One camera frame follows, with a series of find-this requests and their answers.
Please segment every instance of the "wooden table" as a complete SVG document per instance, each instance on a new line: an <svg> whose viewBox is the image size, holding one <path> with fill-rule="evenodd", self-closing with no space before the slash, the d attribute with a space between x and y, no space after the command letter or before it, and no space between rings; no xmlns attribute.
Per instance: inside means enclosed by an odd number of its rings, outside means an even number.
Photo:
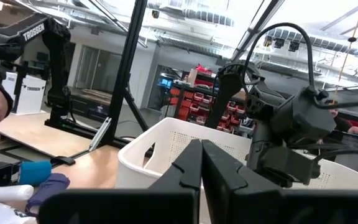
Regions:
<svg viewBox="0 0 358 224"><path fill-rule="evenodd" d="M11 114L0 122L0 134L50 156L72 156L88 148L91 140L44 125L49 113Z"/></svg>
<svg viewBox="0 0 358 224"><path fill-rule="evenodd" d="M118 169L118 149L103 146L77 158L72 166L61 165L53 173L61 173L70 179L69 189L74 188L114 188ZM27 202L11 202L8 205L24 211Z"/></svg>

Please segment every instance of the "floor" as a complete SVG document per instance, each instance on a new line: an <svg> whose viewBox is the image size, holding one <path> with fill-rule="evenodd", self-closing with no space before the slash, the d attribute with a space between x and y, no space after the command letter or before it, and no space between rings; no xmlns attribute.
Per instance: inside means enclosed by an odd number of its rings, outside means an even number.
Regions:
<svg viewBox="0 0 358 224"><path fill-rule="evenodd" d="M43 106L44 111L49 112L50 108ZM158 111L141 109L140 113L145 119L146 123L150 126L155 125L159 122L160 113ZM90 120L81 116L75 116L78 121L98 128L101 123ZM142 129L137 123L135 116L128 106L123 105L119 117L119 123L116 130L116 136L118 137L137 137L142 133ZM0 162L16 163L19 161L41 161L50 159L48 156L37 152L28 147L22 146L14 141L8 141L0 144Z"/></svg>

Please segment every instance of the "ceiling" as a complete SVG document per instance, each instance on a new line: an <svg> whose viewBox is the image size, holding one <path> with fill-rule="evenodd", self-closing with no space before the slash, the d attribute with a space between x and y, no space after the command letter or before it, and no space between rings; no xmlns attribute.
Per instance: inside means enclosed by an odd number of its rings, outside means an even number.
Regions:
<svg viewBox="0 0 358 224"><path fill-rule="evenodd" d="M42 11L62 21L70 21L70 24L98 27L118 34L125 34L135 3L134 0L4 2ZM276 2L273 9L269 8L272 2ZM152 17L153 10L160 12L158 19ZM313 61L316 72L322 74L317 81L324 83L326 88L336 84L350 87L358 86L358 28L354 32L357 21L358 0L148 0L139 42L145 46L144 39L147 39L162 47L172 46L212 57L234 59L234 55L240 57L247 52L253 34L263 27L278 22L294 22L315 40ZM281 32L287 34L282 48L264 47L262 38L252 58L304 72L307 68L305 46L301 44L299 50L288 53L288 46L293 41L288 33L293 30L282 27ZM355 50L338 52L338 45L348 47L347 39L353 35L357 37L352 44ZM325 43L334 44L336 48L330 49Z"/></svg>

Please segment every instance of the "white plastic basket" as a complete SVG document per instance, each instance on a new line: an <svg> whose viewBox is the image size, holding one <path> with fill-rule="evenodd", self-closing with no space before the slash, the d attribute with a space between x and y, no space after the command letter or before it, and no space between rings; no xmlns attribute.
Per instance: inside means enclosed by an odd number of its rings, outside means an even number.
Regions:
<svg viewBox="0 0 358 224"><path fill-rule="evenodd" d="M251 144L247 138L165 118L120 150L116 188L148 188L193 139L208 139L243 163L246 163L244 159ZM153 156L143 167L144 154L153 144ZM294 188L358 189L358 172L331 161L322 160L320 165L321 175L318 179L313 179L308 186L294 184ZM200 202L200 223L211 223L203 191Z"/></svg>

